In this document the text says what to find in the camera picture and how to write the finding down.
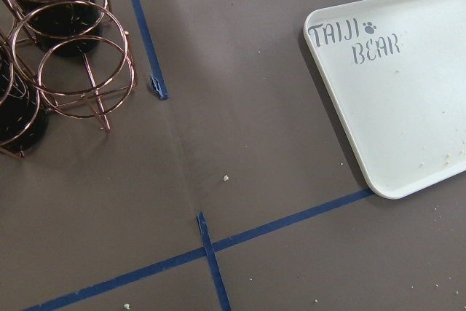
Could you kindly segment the cream bear serving tray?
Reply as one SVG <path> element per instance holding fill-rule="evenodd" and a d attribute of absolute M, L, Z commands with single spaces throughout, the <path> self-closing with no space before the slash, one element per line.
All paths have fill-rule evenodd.
<path fill-rule="evenodd" d="M 311 12 L 303 33 L 373 192 L 465 170 L 465 0 L 356 1 Z"/>

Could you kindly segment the dark green wine bottle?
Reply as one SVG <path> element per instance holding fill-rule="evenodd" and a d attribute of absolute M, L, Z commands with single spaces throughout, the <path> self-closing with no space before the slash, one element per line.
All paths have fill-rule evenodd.
<path fill-rule="evenodd" d="M 48 127 L 38 90 L 20 77 L 1 44 L 1 150 L 19 157 L 37 145 Z"/>

